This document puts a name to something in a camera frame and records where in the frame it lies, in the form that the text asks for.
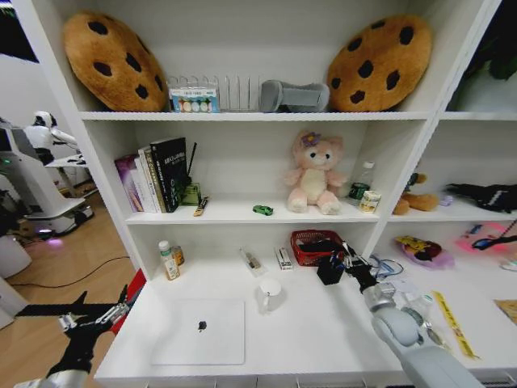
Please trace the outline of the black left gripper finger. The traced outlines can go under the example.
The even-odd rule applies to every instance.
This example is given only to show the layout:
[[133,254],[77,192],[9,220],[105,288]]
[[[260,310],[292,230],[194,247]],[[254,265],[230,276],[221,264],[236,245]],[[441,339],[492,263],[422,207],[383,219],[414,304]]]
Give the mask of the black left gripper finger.
[[97,325],[116,324],[130,311],[128,304],[128,286],[125,285],[120,293],[118,302],[111,307],[106,313],[95,320]]
[[78,319],[84,317],[84,314],[76,314],[75,311],[84,305],[87,291],[84,291],[78,299],[70,304],[30,304],[25,306],[15,315],[15,318],[29,317],[67,317],[69,319]]

